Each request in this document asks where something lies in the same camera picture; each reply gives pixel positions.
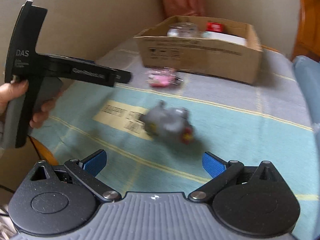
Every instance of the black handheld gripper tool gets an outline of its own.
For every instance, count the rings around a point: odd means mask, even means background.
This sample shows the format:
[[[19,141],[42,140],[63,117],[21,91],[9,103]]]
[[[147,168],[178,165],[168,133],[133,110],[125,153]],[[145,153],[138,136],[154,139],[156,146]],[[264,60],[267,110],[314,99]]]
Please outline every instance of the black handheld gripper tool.
[[[12,240],[293,240],[299,203],[270,161],[258,167],[225,162],[210,152],[212,179],[182,192],[127,192],[95,176],[107,153],[50,166],[39,161],[9,203]]]
[[[27,0],[22,6],[11,36],[5,63],[6,83],[28,80],[25,95],[8,104],[1,147],[25,145],[29,122],[44,101],[54,98],[62,87],[61,78],[69,78],[113,87],[115,82],[128,83],[131,73],[96,65],[93,61],[36,53],[36,43],[47,9]]]

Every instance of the blue gripper pad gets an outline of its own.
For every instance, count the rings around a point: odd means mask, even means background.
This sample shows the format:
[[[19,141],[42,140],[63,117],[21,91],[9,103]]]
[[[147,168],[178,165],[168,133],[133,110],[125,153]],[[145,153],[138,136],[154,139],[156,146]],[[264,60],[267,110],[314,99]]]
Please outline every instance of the blue gripper pad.
[[[202,155],[202,166],[212,178],[217,177],[226,170],[226,166],[210,156],[208,153]]]
[[[107,153],[98,150],[81,161],[81,167],[93,176],[97,176],[107,164]]]

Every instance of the stuffed animal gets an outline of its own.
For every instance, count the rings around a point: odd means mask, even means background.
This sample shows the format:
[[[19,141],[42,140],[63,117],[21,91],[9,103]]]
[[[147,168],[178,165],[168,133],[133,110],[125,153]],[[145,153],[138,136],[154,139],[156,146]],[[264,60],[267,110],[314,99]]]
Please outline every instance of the stuffed animal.
[[[161,100],[157,106],[142,114],[139,121],[151,137],[189,144],[193,140],[193,127],[189,123],[189,111],[185,108],[164,108]]]

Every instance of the gray ribbed grip surface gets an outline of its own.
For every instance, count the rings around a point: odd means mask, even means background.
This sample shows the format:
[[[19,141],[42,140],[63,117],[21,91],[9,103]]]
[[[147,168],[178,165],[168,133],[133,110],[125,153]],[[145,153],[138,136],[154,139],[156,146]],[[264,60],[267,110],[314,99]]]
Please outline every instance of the gray ribbed grip surface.
[[[13,240],[48,239],[18,234]],[[244,240],[220,225],[205,204],[196,204],[182,193],[128,193],[115,203],[105,203],[79,230],[54,240]],[[272,239],[292,240],[286,234]]]

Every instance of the yellow stripe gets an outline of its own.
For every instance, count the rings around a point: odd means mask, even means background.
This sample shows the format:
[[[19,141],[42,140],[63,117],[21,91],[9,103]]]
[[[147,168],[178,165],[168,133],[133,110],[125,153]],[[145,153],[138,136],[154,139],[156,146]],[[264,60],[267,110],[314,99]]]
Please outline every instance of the yellow stripe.
[[[295,195],[298,200],[306,200],[306,201],[318,201],[319,196],[313,194],[297,194]]]
[[[138,178],[139,173],[141,171],[141,163],[137,163],[132,176],[130,177],[129,181],[124,185],[121,193],[124,195],[127,191],[130,190],[130,188],[133,186],[135,180]]]
[[[120,49],[119,51],[128,52],[128,53],[133,53],[133,54],[139,54],[139,52],[137,52],[137,51],[128,50],[128,49]]]
[[[241,113],[245,113],[245,114],[252,114],[252,115],[262,116],[264,118],[273,119],[273,120],[278,121],[278,122],[290,124],[290,125],[293,125],[293,126],[296,126],[296,127],[308,130],[308,131],[312,131],[312,128],[310,128],[308,126],[305,126],[305,125],[302,125],[302,124],[298,124],[298,123],[295,123],[295,122],[291,122],[291,121],[288,121],[288,120],[284,120],[284,119],[272,116],[270,114],[259,113],[257,111],[241,109],[241,108],[238,108],[238,107],[227,106],[227,105],[223,105],[223,104],[219,104],[219,103],[215,103],[215,102],[211,102],[211,101],[200,100],[200,99],[196,99],[196,98],[188,98],[188,97],[184,97],[184,96],[180,96],[180,95],[176,95],[176,94],[163,93],[163,92],[150,90],[150,89],[142,89],[142,88],[130,87],[130,86],[123,85],[123,84],[116,84],[116,86],[117,87],[121,87],[121,88],[125,88],[125,89],[130,89],[130,90],[135,90],[135,91],[142,91],[142,92],[157,94],[157,95],[161,95],[161,96],[165,96],[165,97],[178,98],[178,99],[183,99],[183,100],[186,100],[186,101],[191,101],[191,102],[196,102],[196,103],[202,103],[202,104],[206,104],[206,105],[216,106],[216,107],[220,107],[220,108],[224,108],[224,109],[228,109],[228,110],[233,110],[233,111],[241,112]]]
[[[281,75],[278,75],[278,74],[276,74],[276,73],[273,73],[273,75],[275,75],[275,76],[277,76],[277,77],[281,77],[281,78],[288,79],[288,80],[291,80],[291,81],[296,82],[296,80],[293,79],[293,78],[288,78],[288,77],[285,77],[285,76],[281,76]]]
[[[88,133],[86,133],[85,131],[82,131],[81,129],[67,123],[66,121],[58,118],[58,117],[55,117],[53,115],[50,115],[49,116],[51,119],[63,124],[64,126],[72,129],[72,130],[75,130],[75,131],[78,131],[79,133],[83,134],[84,136],[87,136],[88,138],[90,138],[91,140],[107,147],[108,149],[116,152],[116,153],[119,153],[120,155],[124,156],[124,157],[127,157],[129,159],[132,159],[134,161],[136,161],[137,163],[139,164],[143,164],[143,165],[146,165],[150,168],[154,168],[154,169],[158,169],[158,170],[161,170],[161,171],[164,171],[164,172],[167,172],[167,173],[170,173],[170,174],[173,174],[173,175],[176,175],[176,176],[179,176],[179,177],[183,177],[185,179],[189,179],[189,180],[193,180],[195,182],[199,182],[199,183],[202,183],[202,184],[205,184],[207,183],[208,181],[210,181],[210,179],[207,179],[207,178],[203,178],[203,177],[200,177],[200,176],[196,176],[196,175],[193,175],[193,174],[190,174],[190,173],[187,173],[187,172],[184,172],[184,171],[178,171],[178,170],[175,170],[175,169],[172,169],[172,168],[169,168],[167,166],[164,166],[164,165],[161,165],[161,164],[158,164],[158,163],[154,163],[154,162],[151,162],[151,161],[148,161],[148,160],[145,160],[141,157],[138,157],[132,153],[129,153],[129,152],[126,152],[120,148],[118,148],[117,146],[114,146],[104,140],[101,140],[100,138],[97,138],[97,137],[94,137]],[[140,172],[140,167],[136,168],[135,172],[134,172],[134,179],[138,176]],[[128,185],[126,185],[124,187],[124,190],[130,186],[131,183],[133,183],[134,179],[131,179],[129,182],[128,182]],[[318,195],[313,195],[313,194],[297,194],[295,195],[296,198],[298,200],[306,200],[306,201],[318,201],[319,200],[319,196]]]
[[[62,143],[61,143],[61,142],[58,142],[57,146],[56,146],[56,147],[53,149],[53,151],[52,151],[52,154],[53,154],[53,155],[57,152],[57,150],[60,148],[61,145],[62,145]]]
[[[256,95],[257,95],[257,110],[259,113],[263,113],[261,92],[260,92],[260,88],[258,88],[258,87],[256,88]]]
[[[85,131],[82,131],[80,130],[79,128],[65,122],[64,120],[58,118],[58,117],[55,117],[55,116],[52,116],[50,115],[50,118],[53,119],[53,120],[56,120],[57,122],[63,124],[64,126],[72,129],[72,130],[75,130],[75,131],[78,131],[79,133],[87,136],[88,138],[90,138],[91,140],[107,147],[108,149],[112,150],[112,151],[115,151],[117,153],[119,153],[120,155],[124,156],[124,157],[127,157],[129,159],[132,159],[134,161],[136,161],[137,163],[141,163],[143,165],[146,165],[148,167],[151,167],[151,168],[154,168],[154,169],[158,169],[158,170],[161,170],[161,171],[165,171],[165,172],[168,172],[170,174],[173,174],[173,175],[177,175],[177,176],[180,176],[180,177],[183,177],[185,179],[190,179],[190,180],[193,180],[193,181],[196,181],[196,182],[199,182],[199,183],[207,183],[209,181],[209,179],[206,179],[206,178],[202,178],[200,176],[196,176],[196,175],[193,175],[193,174],[189,174],[187,172],[184,172],[184,171],[178,171],[178,170],[175,170],[175,169],[172,169],[172,168],[169,168],[167,166],[164,166],[164,165],[161,165],[161,164],[158,164],[158,163],[154,163],[154,162],[151,162],[151,161],[148,161],[148,160],[145,160],[141,157],[138,157],[132,153],[129,153],[129,152],[126,152],[120,148],[118,148],[117,146],[114,146],[98,137],[94,137],[88,133],[86,133]]]

